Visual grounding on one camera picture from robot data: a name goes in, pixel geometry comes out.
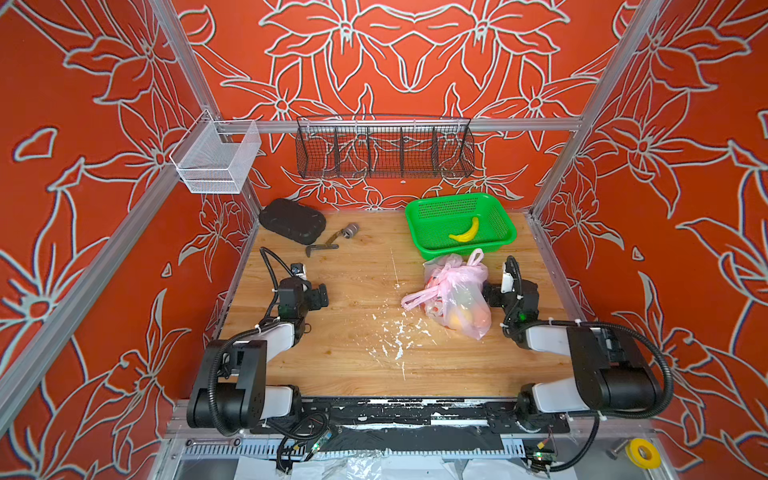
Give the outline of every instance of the plastic bag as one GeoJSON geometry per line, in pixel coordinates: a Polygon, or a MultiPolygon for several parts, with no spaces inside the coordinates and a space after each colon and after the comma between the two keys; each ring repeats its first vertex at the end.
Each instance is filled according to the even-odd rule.
{"type": "Polygon", "coordinates": [[[402,298],[402,308],[424,305],[427,316],[440,325],[480,340],[491,329],[491,309],[482,297],[488,268],[475,249],[466,263],[457,253],[424,263],[424,290],[402,298]]]}

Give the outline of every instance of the toy banana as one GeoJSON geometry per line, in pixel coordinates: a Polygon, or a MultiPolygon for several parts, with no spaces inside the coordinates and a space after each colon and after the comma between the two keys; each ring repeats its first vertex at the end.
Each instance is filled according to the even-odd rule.
{"type": "Polygon", "coordinates": [[[457,242],[469,242],[470,240],[475,238],[475,235],[478,234],[478,229],[480,228],[480,220],[477,217],[472,218],[472,226],[467,230],[466,232],[462,233],[461,235],[448,235],[448,238],[451,238],[453,240],[456,240],[457,242]]]}

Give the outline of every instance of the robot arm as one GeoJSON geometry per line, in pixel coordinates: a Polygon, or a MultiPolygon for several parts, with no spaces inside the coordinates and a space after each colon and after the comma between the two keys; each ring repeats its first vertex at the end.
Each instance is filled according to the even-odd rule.
{"type": "Polygon", "coordinates": [[[213,340],[204,352],[187,407],[187,424],[191,428],[217,427],[211,413],[209,389],[211,371],[220,355],[214,383],[214,402],[219,420],[227,429],[217,427],[223,435],[239,429],[252,429],[273,417],[298,416],[301,395],[295,386],[268,386],[266,364],[278,353],[296,345],[304,334],[306,314],[329,305],[324,284],[313,289],[306,280],[301,263],[290,267],[290,276],[276,288],[277,317],[268,317],[243,338],[213,340]],[[237,376],[237,383],[227,382],[237,376]]]}

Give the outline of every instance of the orange wall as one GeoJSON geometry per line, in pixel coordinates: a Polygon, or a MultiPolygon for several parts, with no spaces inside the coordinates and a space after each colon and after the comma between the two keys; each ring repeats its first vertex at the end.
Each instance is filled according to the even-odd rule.
{"type": "MultiPolygon", "coordinates": [[[[0,37],[3,372],[200,110],[143,0],[15,2],[0,37]]],[[[241,195],[177,184],[0,439],[1,477],[148,473],[216,328],[247,211],[241,195]]]]}
{"type": "Polygon", "coordinates": [[[768,8],[671,2],[544,216],[582,307],[662,349],[681,478],[768,476],[768,8]]]}
{"type": "MultiPolygon", "coordinates": [[[[293,120],[371,111],[578,116],[636,2],[174,4],[224,117],[293,120]]],[[[413,198],[484,191],[523,208],[566,138],[480,134],[472,177],[402,183],[303,180],[293,138],[270,134],[250,179],[264,204],[290,197],[322,209],[402,208],[413,198]]]]}

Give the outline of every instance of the white paper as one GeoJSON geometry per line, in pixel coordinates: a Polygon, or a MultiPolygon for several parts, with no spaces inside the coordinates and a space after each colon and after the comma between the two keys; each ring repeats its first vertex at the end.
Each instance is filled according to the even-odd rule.
{"type": "MultiPolygon", "coordinates": [[[[577,480],[574,469],[551,473],[552,480],[577,480]]],[[[464,480],[531,480],[547,478],[545,473],[532,475],[520,465],[506,460],[470,460],[463,473],[464,480]]]]}
{"type": "Polygon", "coordinates": [[[414,455],[385,457],[382,461],[381,480],[458,480],[452,463],[444,463],[441,457],[414,455]]]}
{"type": "Polygon", "coordinates": [[[240,457],[234,480],[286,480],[288,477],[276,468],[273,460],[240,457]]]}

